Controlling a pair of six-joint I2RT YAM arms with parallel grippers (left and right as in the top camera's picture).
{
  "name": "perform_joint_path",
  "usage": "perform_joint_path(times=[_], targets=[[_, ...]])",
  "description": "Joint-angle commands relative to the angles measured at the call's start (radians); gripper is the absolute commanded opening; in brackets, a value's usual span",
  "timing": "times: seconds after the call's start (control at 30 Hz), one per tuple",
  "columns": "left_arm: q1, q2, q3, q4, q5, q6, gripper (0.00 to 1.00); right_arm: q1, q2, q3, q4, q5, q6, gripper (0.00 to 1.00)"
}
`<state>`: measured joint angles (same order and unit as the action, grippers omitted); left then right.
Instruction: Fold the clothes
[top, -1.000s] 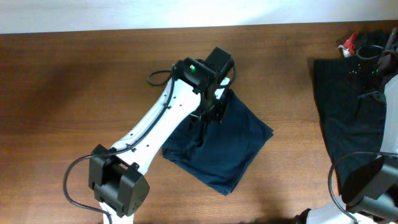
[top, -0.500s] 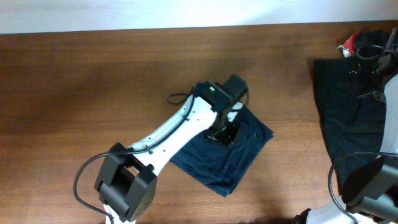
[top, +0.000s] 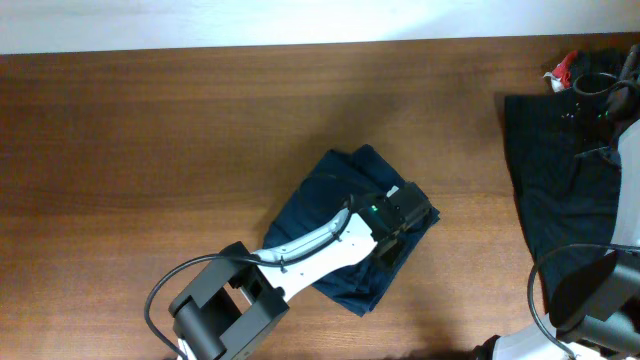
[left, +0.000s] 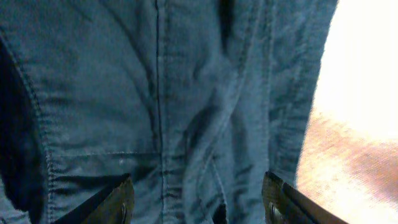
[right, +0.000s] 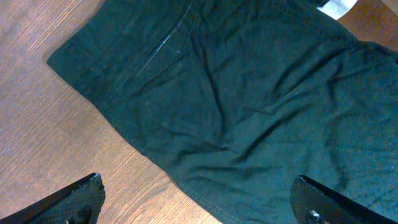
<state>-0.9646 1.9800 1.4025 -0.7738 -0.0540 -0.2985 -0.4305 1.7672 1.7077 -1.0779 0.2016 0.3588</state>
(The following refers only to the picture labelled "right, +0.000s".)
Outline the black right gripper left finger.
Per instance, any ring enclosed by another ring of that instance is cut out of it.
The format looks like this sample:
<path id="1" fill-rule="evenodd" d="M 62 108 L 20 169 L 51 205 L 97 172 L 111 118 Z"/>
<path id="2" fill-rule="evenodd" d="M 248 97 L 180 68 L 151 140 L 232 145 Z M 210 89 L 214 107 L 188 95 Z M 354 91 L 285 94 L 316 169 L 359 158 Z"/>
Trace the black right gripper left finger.
<path id="1" fill-rule="evenodd" d="M 1 219 L 1 224 L 96 224 L 106 198 L 99 173 Z"/>

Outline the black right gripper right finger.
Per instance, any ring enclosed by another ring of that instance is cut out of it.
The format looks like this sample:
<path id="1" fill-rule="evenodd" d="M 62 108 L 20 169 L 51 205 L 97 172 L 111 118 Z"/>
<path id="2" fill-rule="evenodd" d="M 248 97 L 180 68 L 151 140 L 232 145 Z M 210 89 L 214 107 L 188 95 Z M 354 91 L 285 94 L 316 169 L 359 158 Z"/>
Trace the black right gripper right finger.
<path id="1" fill-rule="evenodd" d="M 295 178 L 290 206 L 299 224 L 397 224 L 306 175 Z"/>

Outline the dark blue shorts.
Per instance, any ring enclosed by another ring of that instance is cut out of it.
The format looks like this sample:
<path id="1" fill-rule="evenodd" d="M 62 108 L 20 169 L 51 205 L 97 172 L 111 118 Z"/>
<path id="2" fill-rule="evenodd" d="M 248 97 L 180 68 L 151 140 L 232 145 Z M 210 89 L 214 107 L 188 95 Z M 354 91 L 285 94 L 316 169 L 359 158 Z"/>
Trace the dark blue shorts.
<path id="1" fill-rule="evenodd" d="M 397 53 L 318 1 L 106 0 L 48 59 L 225 223 L 292 223 L 307 175 L 397 218 Z"/>

